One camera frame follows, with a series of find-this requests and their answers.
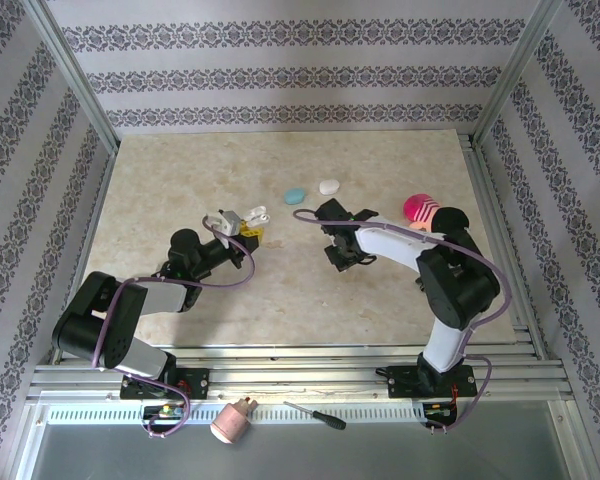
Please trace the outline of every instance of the pink ball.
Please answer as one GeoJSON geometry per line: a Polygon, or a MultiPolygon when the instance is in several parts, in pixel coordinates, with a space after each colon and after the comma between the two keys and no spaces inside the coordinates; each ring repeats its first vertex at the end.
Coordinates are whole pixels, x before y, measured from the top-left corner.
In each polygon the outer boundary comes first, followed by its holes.
{"type": "Polygon", "coordinates": [[[404,202],[404,216],[410,222],[426,222],[434,208],[440,205],[426,193],[418,193],[404,202]]]}

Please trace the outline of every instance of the white egg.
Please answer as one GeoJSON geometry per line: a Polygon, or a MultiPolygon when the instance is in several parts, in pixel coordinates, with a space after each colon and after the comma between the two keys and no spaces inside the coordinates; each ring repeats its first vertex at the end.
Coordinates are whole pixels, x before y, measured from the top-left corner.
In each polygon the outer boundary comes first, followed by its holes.
{"type": "Polygon", "coordinates": [[[320,193],[323,195],[333,195],[340,188],[340,182],[334,179],[323,180],[320,182],[320,193]]]}

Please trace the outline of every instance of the wall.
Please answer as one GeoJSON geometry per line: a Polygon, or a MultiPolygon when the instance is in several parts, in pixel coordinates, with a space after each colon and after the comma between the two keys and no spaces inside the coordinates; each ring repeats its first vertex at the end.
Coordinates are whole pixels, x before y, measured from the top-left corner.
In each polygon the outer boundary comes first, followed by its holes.
{"type": "Polygon", "coordinates": [[[0,478],[107,158],[21,4],[0,0],[0,478]]]}
{"type": "Polygon", "coordinates": [[[536,0],[48,4],[120,134],[470,133],[536,0]]]}
{"type": "Polygon", "coordinates": [[[560,7],[483,153],[600,463],[600,0],[560,7]]]}

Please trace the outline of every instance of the pink object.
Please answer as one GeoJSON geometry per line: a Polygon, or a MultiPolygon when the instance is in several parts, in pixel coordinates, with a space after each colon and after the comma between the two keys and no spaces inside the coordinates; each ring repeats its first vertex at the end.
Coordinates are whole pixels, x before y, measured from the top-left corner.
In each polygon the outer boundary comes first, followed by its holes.
{"type": "Polygon", "coordinates": [[[244,431],[249,427],[247,413],[252,412],[258,406],[258,402],[249,397],[240,399],[236,403],[224,406],[216,419],[211,423],[211,433],[224,443],[237,442],[244,431]]]}
{"type": "Polygon", "coordinates": [[[439,208],[440,204],[429,195],[418,193],[404,202],[404,216],[410,222],[429,223],[439,208]]]}

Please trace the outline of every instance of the floor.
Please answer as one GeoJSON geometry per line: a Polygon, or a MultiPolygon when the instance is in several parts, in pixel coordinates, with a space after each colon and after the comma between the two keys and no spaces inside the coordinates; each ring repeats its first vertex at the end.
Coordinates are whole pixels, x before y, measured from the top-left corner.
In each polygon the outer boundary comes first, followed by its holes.
{"type": "MultiPolygon", "coordinates": [[[[206,213],[265,205],[271,223],[254,255],[254,279],[203,292],[189,312],[145,316],[136,337],[177,346],[425,344],[433,316],[415,272],[380,259],[338,273],[323,252],[328,237],[292,217],[297,207],[284,203],[284,192],[303,187],[308,195],[300,207],[315,209],[328,199],[318,192],[327,178],[340,181],[335,198],[349,211],[369,208],[398,224],[405,224],[402,204],[415,193],[461,208],[491,257],[454,130],[139,135],[123,140],[87,272],[153,273],[176,230],[193,228],[206,242],[206,213]]],[[[226,264],[207,281],[245,274],[226,264]]],[[[479,329],[473,341],[515,342],[508,315],[479,329]]]]}

